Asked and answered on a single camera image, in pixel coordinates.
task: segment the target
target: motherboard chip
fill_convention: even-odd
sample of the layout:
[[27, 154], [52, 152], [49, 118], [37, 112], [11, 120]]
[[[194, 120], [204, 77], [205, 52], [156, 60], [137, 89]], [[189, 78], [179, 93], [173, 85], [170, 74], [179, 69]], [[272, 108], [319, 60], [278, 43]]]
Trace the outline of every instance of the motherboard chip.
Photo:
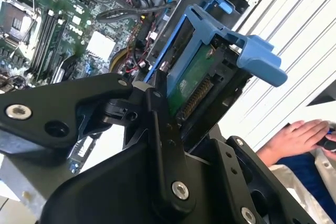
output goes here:
[[72, 18], [72, 22], [75, 23], [76, 25], [79, 25], [80, 24], [80, 21], [81, 21], [81, 18], [77, 17], [77, 16], [74, 16]]

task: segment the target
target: black plastic part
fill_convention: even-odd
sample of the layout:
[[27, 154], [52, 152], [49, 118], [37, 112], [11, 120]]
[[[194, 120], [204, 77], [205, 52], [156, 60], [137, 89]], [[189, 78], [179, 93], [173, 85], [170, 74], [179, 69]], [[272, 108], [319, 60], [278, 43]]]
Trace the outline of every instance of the black plastic part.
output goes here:
[[148, 33], [151, 30], [152, 23], [154, 21], [155, 17], [154, 16], [149, 16], [146, 17], [145, 20], [143, 21], [141, 28], [138, 32], [138, 35], [136, 36], [136, 39], [139, 41], [145, 41]]
[[[131, 94], [132, 85], [121, 85], [121, 79], [120, 75], [109, 73], [3, 94], [0, 151], [41, 164], [64, 160], [74, 144], [89, 133], [88, 121], [101, 103]], [[27, 120], [9, 118], [5, 111], [13, 104], [27, 106], [32, 116]], [[92, 133], [101, 131], [96, 125]]]
[[151, 198], [151, 148], [142, 134], [130, 148], [61, 185], [44, 206], [39, 224], [181, 223], [243, 224], [247, 207], [256, 224], [314, 224], [271, 171], [244, 143], [212, 139], [200, 156], [185, 155], [196, 199], [192, 212], [179, 220], [162, 219]]
[[318, 143], [317, 145], [323, 147], [326, 150], [329, 151], [336, 151], [336, 142], [331, 141], [329, 139], [327, 139], [326, 137], [323, 137]]
[[180, 221], [165, 221], [153, 210], [148, 146], [133, 145], [94, 168], [61, 185], [44, 206], [39, 224], [110, 224], [114, 223], [220, 223], [207, 181], [208, 165], [186, 156], [197, 188], [193, 214]]
[[[179, 128], [170, 117], [166, 97], [159, 96], [155, 89], [146, 90], [149, 158], [156, 178], [150, 183], [153, 208], [164, 219], [178, 221], [193, 211], [195, 196]], [[183, 182], [189, 188], [188, 199], [180, 200], [173, 194], [174, 182]]]
[[292, 223], [293, 219], [297, 223], [315, 223], [240, 137], [231, 136], [226, 144], [235, 150], [254, 204], [263, 218], [268, 217], [272, 224]]

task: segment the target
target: black plastic arm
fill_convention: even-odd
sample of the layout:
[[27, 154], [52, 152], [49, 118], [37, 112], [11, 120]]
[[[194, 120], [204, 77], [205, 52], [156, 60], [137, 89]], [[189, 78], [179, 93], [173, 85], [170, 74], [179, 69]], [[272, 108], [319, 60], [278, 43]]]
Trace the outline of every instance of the black plastic arm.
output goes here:
[[132, 90], [120, 75], [109, 73], [2, 94], [0, 151], [42, 164], [58, 163], [93, 132], [89, 120], [100, 105], [112, 98], [126, 99]]

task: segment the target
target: green circuit board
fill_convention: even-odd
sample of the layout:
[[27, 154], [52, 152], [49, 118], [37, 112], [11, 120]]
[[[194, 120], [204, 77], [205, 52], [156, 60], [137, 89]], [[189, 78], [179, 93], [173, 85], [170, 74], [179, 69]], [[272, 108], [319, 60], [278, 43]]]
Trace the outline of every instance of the green circuit board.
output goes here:
[[199, 100], [203, 98], [212, 87], [205, 74], [214, 62], [213, 57], [208, 56], [212, 50], [211, 45], [202, 45], [190, 62], [175, 88], [168, 97], [171, 115], [178, 110], [184, 111], [184, 116], [189, 115]]
[[[19, 1], [33, 6], [33, 0]], [[67, 26], [72, 25], [82, 32], [82, 35], [78, 35], [71, 29], [66, 29], [59, 46], [60, 53], [83, 53], [94, 31], [99, 31], [114, 40], [114, 52], [118, 51], [126, 46], [135, 25], [132, 19], [113, 24], [100, 24], [95, 21], [98, 13], [120, 7], [114, 0], [35, 0], [35, 6], [41, 10], [51, 9], [55, 14], [62, 13], [68, 22]], [[80, 18], [79, 24], [72, 22], [74, 16]]]

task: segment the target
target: black bracket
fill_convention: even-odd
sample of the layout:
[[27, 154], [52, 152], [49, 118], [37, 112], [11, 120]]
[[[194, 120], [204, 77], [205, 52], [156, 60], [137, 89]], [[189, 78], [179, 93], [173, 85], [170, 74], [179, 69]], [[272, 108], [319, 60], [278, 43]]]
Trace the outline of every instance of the black bracket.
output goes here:
[[170, 117], [166, 97], [150, 88], [146, 101], [153, 207], [164, 219], [181, 220], [196, 201], [179, 128]]
[[95, 109], [111, 98], [129, 97], [132, 90], [120, 75], [109, 73], [2, 94], [0, 151], [42, 164], [64, 160], [85, 137]]

